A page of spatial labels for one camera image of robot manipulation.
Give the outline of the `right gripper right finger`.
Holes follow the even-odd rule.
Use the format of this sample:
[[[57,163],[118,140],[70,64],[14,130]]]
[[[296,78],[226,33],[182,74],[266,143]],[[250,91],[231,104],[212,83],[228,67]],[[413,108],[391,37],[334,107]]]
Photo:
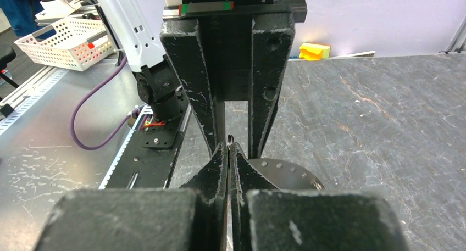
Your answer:
[[[325,189],[278,189],[229,147],[234,250],[408,250],[381,196]]]

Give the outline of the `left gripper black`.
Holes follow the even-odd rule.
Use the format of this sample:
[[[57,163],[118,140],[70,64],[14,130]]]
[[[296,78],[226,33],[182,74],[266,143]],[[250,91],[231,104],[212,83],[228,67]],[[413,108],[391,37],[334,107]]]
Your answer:
[[[225,103],[248,101],[248,157],[260,158],[278,110],[295,25],[306,0],[180,0],[160,40],[213,155],[226,140]]]

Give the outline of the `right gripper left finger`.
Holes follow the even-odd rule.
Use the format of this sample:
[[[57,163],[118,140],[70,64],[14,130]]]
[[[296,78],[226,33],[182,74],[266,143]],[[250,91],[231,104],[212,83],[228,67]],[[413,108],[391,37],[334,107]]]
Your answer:
[[[67,193],[35,250],[225,250],[227,159],[226,144],[219,143],[179,188]]]

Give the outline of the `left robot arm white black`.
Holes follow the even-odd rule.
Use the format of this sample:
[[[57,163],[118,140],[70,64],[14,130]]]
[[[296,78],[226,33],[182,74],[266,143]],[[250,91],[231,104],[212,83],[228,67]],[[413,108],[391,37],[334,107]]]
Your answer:
[[[180,85],[210,152],[225,139],[225,103],[248,102],[248,156],[272,128],[306,0],[97,0],[155,107]]]

